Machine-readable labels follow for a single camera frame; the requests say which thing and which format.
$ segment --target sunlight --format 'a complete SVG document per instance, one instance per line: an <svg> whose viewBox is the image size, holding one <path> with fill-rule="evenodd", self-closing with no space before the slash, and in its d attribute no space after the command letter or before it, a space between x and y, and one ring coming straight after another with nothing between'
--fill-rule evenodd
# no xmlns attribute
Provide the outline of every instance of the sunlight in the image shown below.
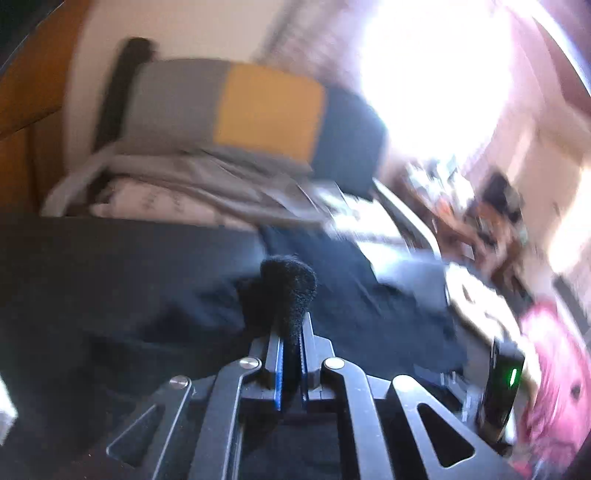
<svg viewBox="0 0 591 480"><path fill-rule="evenodd" d="M362 89L404 154L464 161L505 104L511 38L475 0L384 1L362 55Z"/></svg>
<svg viewBox="0 0 591 480"><path fill-rule="evenodd" d="M572 206L564 216L548 251L550 267L557 273L565 273L578 262L580 253L591 238L591 170L581 175L579 188Z"/></svg>

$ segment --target multicolored headboard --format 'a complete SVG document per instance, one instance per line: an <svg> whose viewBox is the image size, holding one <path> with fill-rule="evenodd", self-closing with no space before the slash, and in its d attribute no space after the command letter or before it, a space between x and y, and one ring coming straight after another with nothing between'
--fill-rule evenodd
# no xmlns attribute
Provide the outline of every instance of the multicolored headboard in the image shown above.
<svg viewBox="0 0 591 480"><path fill-rule="evenodd" d="M289 157L345 192L369 194L385 138L360 97L253 64L145 63L135 76L120 151L176 154L210 145Z"/></svg>

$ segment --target navy blue panel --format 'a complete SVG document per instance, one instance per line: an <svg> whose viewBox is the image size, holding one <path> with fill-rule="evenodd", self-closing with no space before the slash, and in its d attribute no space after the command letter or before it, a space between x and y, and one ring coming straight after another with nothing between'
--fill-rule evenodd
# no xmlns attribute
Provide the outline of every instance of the navy blue panel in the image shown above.
<svg viewBox="0 0 591 480"><path fill-rule="evenodd" d="M333 180L344 193L369 198L385 126L361 97L327 87L324 125L312 161L314 178Z"/></svg>

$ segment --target green led indicator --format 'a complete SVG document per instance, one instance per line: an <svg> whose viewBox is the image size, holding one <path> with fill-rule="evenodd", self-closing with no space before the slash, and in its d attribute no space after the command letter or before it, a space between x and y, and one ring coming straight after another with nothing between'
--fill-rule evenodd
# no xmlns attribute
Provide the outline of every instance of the green led indicator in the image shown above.
<svg viewBox="0 0 591 480"><path fill-rule="evenodd" d="M514 368L513 371L511 372L511 379L509 380L509 386L512 387L513 384L515 383L515 380L517 379L517 369Z"/></svg>

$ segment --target silver screw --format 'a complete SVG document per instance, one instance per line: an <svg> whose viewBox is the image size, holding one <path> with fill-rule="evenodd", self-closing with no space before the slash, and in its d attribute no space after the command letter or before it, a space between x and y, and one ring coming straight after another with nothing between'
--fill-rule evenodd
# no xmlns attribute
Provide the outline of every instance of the silver screw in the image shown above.
<svg viewBox="0 0 591 480"><path fill-rule="evenodd" d="M260 361L258 358L254 358L253 356L246 356L240 360L240 366L245 370L252 370L259 366Z"/></svg>
<svg viewBox="0 0 591 480"><path fill-rule="evenodd" d="M182 390L183 388L186 388L189 384L189 379L182 375L177 375L176 377L172 377L168 383L173 389Z"/></svg>
<svg viewBox="0 0 591 480"><path fill-rule="evenodd" d="M338 370L345 366L345 361L337 356L330 356L326 360L324 360L324 364L326 365L326 368L330 368L331 370Z"/></svg>

